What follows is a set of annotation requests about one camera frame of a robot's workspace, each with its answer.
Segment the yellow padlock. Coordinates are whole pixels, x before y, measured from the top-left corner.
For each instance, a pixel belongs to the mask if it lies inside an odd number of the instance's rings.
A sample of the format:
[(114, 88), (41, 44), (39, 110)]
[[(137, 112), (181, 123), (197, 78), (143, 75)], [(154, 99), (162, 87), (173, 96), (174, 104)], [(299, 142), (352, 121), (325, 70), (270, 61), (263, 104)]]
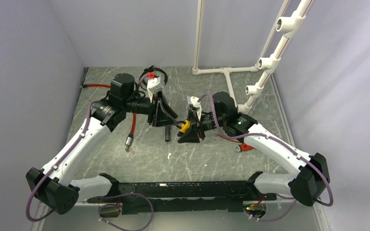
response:
[(191, 122), (189, 120), (185, 120), (185, 121), (178, 121), (176, 123), (176, 127), (179, 129), (179, 131), (181, 133), (185, 133), (189, 130), (189, 128), (191, 127)]

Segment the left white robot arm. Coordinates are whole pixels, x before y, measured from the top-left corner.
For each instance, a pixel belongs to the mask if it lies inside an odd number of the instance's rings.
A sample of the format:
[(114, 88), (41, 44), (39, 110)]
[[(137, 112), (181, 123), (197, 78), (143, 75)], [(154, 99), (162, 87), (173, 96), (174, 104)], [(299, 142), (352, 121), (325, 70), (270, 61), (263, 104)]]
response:
[(119, 196), (119, 181), (102, 173), (94, 178), (74, 179), (79, 165), (95, 145), (110, 135), (128, 113), (146, 115), (153, 127), (173, 126), (177, 114), (162, 93), (167, 77), (144, 73), (139, 81), (120, 73), (111, 81), (106, 96), (90, 103), (86, 118), (64, 148), (42, 168), (31, 168), (26, 180), (31, 198), (36, 198), (60, 215), (76, 203), (95, 197), (107, 202)]

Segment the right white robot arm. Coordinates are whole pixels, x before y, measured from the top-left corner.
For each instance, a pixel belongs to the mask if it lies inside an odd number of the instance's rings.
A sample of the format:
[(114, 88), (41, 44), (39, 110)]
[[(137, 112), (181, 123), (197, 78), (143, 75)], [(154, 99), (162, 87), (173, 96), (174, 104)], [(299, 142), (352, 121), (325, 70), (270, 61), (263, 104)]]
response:
[(233, 98), (224, 91), (189, 96), (187, 119), (181, 122), (178, 143), (199, 143), (205, 132), (217, 130), (228, 140), (237, 140), (264, 153), (282, 166), (286, 174), (257, 172), (246, 193), (257, 200), (267, 193), (290, 195), (306, 206), (332, 206), (334, 199), (326, 158), (311, 155), (278, 138), (253, 117), (240, 113)]

